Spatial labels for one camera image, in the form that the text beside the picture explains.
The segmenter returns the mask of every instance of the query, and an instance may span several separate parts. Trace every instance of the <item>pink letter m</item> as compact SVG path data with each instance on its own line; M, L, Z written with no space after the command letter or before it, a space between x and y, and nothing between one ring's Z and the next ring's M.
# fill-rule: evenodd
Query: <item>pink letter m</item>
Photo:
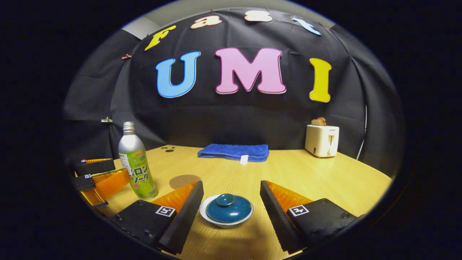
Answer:
M236 73L245 91L252 90L258 74L261 72L261 82L257 89L267 94L282 94L286 86L282 84L279 57L282 51L272 48L262 48L258 51L252 63L237 48L217 50L215 55L221 59L221 82L216 87L218 94L233 94L239 90L234 83L233 72Z

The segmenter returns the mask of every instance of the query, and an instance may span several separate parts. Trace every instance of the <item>towel tag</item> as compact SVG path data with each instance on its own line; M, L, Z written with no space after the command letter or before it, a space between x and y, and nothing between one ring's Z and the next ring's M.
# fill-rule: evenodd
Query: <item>towel tag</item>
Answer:
M242 155L241 156L241 164L245 165L247 164L247 161L249 160L249 155Z

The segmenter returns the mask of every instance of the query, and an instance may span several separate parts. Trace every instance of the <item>round coaster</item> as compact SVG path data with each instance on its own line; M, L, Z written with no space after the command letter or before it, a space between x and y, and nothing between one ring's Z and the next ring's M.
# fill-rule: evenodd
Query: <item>round coaster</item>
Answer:
M196 176L196 175L190 175L190 174L180 175L170 180L170 187L174 189L178 189L178 188L181 188L185 185L188 185L190 183L193 183L199 180L201 179L199 178L199 176Z

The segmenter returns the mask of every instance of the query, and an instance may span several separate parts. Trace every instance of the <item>bottle label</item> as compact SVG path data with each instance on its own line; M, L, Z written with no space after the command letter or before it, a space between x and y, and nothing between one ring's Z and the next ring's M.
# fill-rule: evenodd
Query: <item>bottle label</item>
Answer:
M140 198L153 198L157 189L151 177L147 164L146 151L139 150L131 153L119 153L122 167L127 168L130 174L130 185Z

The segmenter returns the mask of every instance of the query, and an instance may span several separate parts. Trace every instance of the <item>wooden table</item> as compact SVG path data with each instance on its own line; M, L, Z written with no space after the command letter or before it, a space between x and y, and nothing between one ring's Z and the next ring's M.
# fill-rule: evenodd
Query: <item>wooden table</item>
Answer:
M166 152L165 147L175 148ZM158 188L156 198L173 191L169 185L173 177L193 174L203 181L202 200L232 193L247 198L255 209L246 222L232 229L208 223L198 211L183 252L175 255L180 259L279 260L290 256L282 251L260 198L261 180L312 200L327 198L355 216L367 213L391 183L382 172L340 153L332 158L316 158L306 150L271 150L267 161L241 165L239 161L223 158L199 158L197 152L201 148L171 145L163 148L146 152ZM114 163L116 169L122 167L119 159ZM137 199L128 184L109 198L109 204L100 211L111 217Z

